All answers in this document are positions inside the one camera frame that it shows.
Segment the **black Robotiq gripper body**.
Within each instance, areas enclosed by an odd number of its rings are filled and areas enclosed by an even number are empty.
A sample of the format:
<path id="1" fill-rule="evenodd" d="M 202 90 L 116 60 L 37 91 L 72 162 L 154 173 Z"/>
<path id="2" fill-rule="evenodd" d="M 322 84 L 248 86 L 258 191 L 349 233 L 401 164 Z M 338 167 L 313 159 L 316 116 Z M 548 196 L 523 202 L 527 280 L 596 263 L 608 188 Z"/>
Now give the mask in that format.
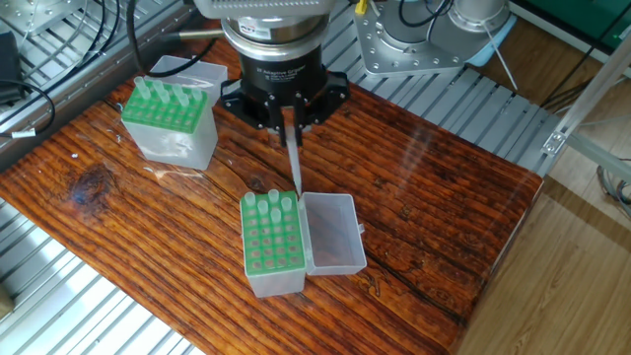
<path id="1" fill-rule="evenodd" d="M 281 127 L 280 108 L 304 105 L 305 126 L 324 123 L 350 98 L 343 72 L 330 72 L 316 47 L 295 59 L 263 61 L 238 55 L 242 74 L 221 84 L 222 106 L 255 129 Z"/>

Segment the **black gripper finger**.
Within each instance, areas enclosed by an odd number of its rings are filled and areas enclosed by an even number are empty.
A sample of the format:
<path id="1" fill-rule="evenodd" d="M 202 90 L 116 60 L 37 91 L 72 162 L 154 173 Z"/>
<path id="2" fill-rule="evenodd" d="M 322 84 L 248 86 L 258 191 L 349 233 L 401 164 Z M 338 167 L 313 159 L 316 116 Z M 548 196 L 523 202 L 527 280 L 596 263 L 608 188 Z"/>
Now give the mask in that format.
<path id="1" fill-rule="evenodd" d="M 303 145 L 303 128 L 306 123 L 306 110 L 304 105 L 294 105 L 294 136 L 296 144 L 301 147 Z"/>
<path id="2" fill-rule="evenodd" d="M 281 118 L 282 118 L 282 127 L 280 133 L 280 142 L 283 148 L 287 147 L 287 139 L 289 135 L 294 132 L 294 118 L 295 112 L 292 106 L 282 106 L 281 110 Z"/>

